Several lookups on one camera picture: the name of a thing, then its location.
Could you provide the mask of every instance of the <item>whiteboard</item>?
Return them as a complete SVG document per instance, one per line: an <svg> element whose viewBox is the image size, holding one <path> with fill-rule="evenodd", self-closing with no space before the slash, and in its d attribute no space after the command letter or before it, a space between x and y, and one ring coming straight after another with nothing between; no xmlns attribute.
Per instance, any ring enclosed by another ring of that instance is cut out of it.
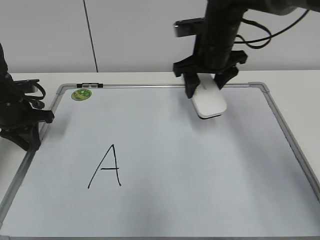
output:
<svg viewBox="0 0 320 240"><path fill-rule="evenodd" d="M320 204L259 88L224 88L227 111L207 120L183 87L73 91L0 235L320 235ZM112 148L99 166L112 145L121 186Z"/></svg>

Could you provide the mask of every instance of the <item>white wall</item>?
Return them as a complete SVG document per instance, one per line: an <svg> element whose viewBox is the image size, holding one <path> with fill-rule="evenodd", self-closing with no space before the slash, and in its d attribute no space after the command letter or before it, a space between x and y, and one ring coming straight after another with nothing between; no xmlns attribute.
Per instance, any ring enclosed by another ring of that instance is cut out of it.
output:
<svg viewBox="0 0 320 240"><path fill-rule="evenodd" d="M1 0L11 73L95 72L82 0Z"/></svg>
<svg viewBox="0 0 320 240"><path fill-rule="evenodd" d="M100 72L168 72L192 53L194 37L175 38L173 23L203 17L207 0L86 0ZM245 17L275 33L304 10L275 16L250 10ZM311 12L261 50L245 50L241 70L320 70L320 13ZM0 43L12 73L94 72L82 0L1 0ZM243 24L248 40L266 33Z"/></svg>
<svg viewBox="0 0 320 240"><path fill-rule="evenodd" d="M203 17L206 0L87 0L89 21L101 72L169 72L172 63L192 53L194 37L175 38L172 24ZM275 33L289 26L304 10L275 16L250 10L245 17L266 25ZM320 70L320 13L312 12L295 28L270 45L253 50L241 70ZM268 35L242 24L248 40Z"/></svg>
<svg viewBox="0 0 320 240"><path fill-rule="evenodd" d="M297 9L286 16L277 16L249 10L246 19L254 20L267 26L272 33L286 28L298 19L304 9ZM295 27L275 37L262 49L251 49L237 45L236 50L245 50L249 58L241 70L320 70L320 13L309 14ZM267 37L259 28L242 24L239 33L247 40Z"/></svg>

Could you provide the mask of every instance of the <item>round green sticker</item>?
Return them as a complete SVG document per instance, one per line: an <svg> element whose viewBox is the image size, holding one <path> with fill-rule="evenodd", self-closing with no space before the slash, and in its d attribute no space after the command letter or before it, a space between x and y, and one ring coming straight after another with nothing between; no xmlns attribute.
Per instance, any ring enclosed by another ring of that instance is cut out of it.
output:
<svg viewBox="0 0 320 240"><path fill-rule="evenodd" d="M92 92L89 89L78 89L74 91L71 95L71 98L76 101L83 101L90 98L92 95Z"/></svg>

